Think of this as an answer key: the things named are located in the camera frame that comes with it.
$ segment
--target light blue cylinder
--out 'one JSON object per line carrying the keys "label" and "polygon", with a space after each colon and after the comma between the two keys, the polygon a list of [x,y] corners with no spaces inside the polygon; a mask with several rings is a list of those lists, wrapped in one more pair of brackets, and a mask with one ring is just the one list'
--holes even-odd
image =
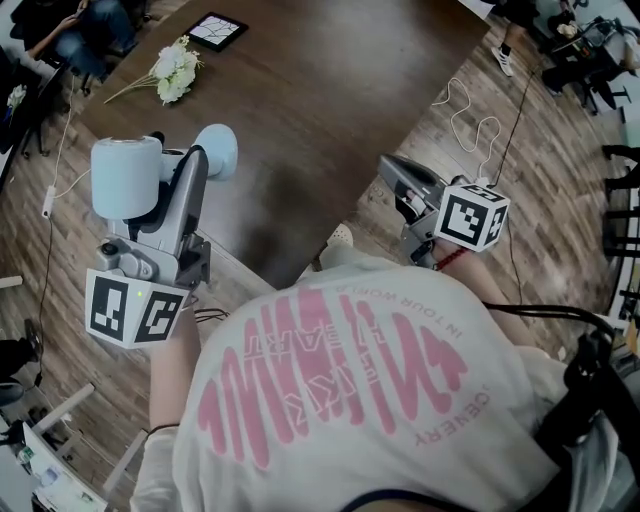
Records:
{"label": "light blue cylinder", "polygon": [[91,150],[93,209],[105,219],[126,220],[149,213],[158,202],[162,170],[158,139],[103,139]]}

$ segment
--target blue jeans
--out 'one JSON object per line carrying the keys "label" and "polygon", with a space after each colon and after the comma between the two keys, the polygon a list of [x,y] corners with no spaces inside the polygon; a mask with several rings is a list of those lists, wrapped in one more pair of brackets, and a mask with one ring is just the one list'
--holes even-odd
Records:
{"label": "blue jeans", "polygon": [[96,57],[82,35],[83,32],[95,30],[95,25],[106,26],[125,53],[135,46],[135,32],[119,0],[93,0],[82,13],[80,22],[56,38],[54,49],[81,73],[90,73],[104,80],[107,77],[106,64]]}

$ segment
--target white shoe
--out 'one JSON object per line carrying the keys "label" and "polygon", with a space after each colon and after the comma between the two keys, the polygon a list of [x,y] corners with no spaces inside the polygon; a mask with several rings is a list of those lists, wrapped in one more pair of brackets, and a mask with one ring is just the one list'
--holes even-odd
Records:
{"label": "white shoe", "polygon": [[491,53],[493,53],[493,56],[498,61],[498,64],[500,64],[500,69],[502,69],[502,72],[509,77],[513,76],[513,69],[511,68],[511,57],[502,53],[502,50],[500,48],[491,48]]}
{"label": "white shoe", "polygon": [[329,240],[327,240],[328,246],[335,244],[347,244],[353,247],[353,233],[351,233],[351,230],[344,224],[340,224],[333,232],[333,235],[329,237]]}

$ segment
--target black shirt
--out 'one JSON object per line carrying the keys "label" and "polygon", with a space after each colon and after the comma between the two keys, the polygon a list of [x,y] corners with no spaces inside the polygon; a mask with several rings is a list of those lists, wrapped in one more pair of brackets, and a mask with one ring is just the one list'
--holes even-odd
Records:
{"label": "black shirt", "polygon": [[30,50],[68,16],[75,14],[80,0],[32,1],[23,21],[24,49]]}

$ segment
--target wooden table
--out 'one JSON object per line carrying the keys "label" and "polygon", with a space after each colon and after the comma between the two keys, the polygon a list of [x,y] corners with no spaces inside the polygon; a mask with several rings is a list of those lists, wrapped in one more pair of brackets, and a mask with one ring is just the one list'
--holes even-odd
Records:
{"label": "wooden table", "polygon": [[[103,104],[210,11],[249,30],[221,53],[197,47],[205,67],[192,92],[168,107],[153,89]],[[80,121],[98,138],[160,130],[168,147],[188,147],[208,124],[229,125],[238,171],[208,184],[200,227],[283,288],[486,30],[443,0],[191,0],[118,66]]]}

